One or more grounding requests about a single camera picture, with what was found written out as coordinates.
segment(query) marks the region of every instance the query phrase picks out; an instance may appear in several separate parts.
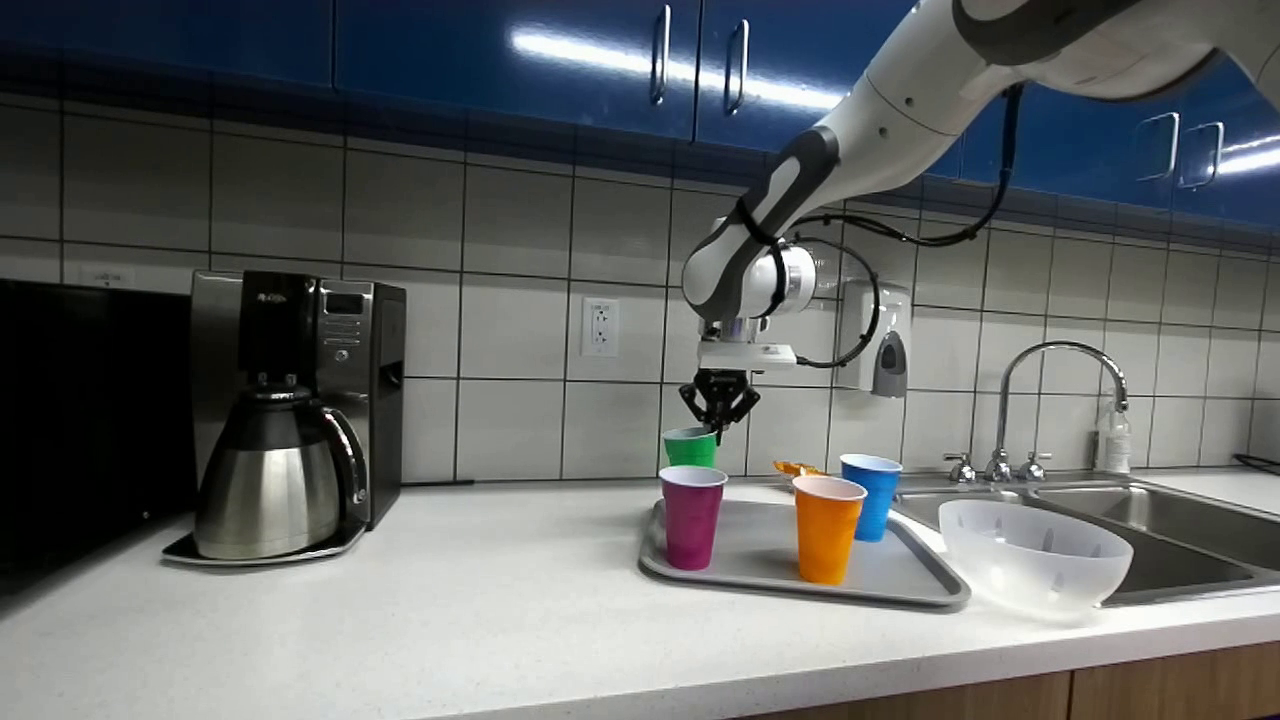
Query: metal tray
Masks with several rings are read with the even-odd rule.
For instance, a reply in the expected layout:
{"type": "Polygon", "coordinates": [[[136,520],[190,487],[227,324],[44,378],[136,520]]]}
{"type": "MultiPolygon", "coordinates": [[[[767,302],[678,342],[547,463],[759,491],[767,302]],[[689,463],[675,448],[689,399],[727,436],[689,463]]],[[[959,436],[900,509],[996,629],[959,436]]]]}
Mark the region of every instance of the metal tray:
{"type": "Polygon", "coordinates": [[[361,545],[363,531],[353,531],[353,538],[331,538],[316,548],[305,548],[305,554],[287,554],[287,556],[246,556],[246,562],[213,562],[213,556],[200,556],[194,548],[194,538],[178,538],[176,545],[169,545],[161,554],[165,564],[178,564],[178,570],[285,570],[285,564],[316,564],[316,562],[331,562],[331,556],[343,556],[349,548],[361,545]]]}
{"type": "Polygon", "coordinates": [[[853,548],[844,584],[795,578],[791,505],[724,500],[717,554],[698,572],[673,570],[665,548],[665,505],[656,505],[642,520],[641,570],[661,580],[927,614],[959,614],[967,605],[967,584],[900,520],[889,523],[883,539],[853,548]]]}

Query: coffee maker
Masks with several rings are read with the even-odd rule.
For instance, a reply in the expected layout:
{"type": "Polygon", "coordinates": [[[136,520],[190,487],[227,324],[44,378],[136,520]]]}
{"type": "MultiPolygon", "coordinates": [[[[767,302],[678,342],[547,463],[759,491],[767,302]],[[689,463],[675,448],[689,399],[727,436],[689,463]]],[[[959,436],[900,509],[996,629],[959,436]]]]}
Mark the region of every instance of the coffee maker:
{"type": "Polygon", "coordinates": [[[190,283],[194,556],[334,554],[399,498],[404,290],[245,273],[190,283]]]}

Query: green cup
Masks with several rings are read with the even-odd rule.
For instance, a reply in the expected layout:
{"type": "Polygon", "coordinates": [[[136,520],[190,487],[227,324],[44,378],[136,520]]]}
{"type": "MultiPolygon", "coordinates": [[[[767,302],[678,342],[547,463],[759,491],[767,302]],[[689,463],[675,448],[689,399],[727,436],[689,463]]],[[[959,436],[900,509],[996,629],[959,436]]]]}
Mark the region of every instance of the green cup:
{"type": "Polygon", "coordinates": [[[666,451],[666,463],[717,468],[721,445],[717,445],[717,432],[708,428],[666,428],[665,451],[666,451]]]}

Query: plastic bowl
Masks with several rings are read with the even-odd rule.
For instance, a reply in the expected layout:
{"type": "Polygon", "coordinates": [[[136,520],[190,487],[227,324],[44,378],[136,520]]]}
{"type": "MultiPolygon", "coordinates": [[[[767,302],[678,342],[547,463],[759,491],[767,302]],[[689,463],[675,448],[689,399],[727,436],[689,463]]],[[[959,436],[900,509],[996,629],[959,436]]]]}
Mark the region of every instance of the plastic bowl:
{"type": "Polygon", "coordinates": [[[976,598],[1038,619],[1088,619],[1133,564],[1124,538],[1022,505],[946,500],[938,531],[976,598]]]}

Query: faucet handle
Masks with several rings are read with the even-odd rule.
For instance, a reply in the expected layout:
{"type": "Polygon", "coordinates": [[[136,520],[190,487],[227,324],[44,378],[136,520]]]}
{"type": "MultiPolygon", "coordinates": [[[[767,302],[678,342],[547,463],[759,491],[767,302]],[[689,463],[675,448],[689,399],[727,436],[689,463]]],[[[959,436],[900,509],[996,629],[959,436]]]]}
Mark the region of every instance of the faucet handle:
{"type": "Polygon", "coordinates": [[[1017,479],[1017,473],[1010,473],[1010,463],[1006,463],[1006,458],[998,451],[998,458],[992,458],[992,483],[1010,483],[1017,479]]]}
{"type": "Polygon", "coordinates": [[[976,483],[976,468],[970,468],[967,451],[946,451],[942,461],[953,463],[946,468],[953,483],[976,483]]]}
{"type": "Polygon", "coordinates": [[[1027,463],[1017,473],[1027,483],[1044,479],[1044,461],[1051,461],[1051,451],[1027,451],[1027,463]]]}

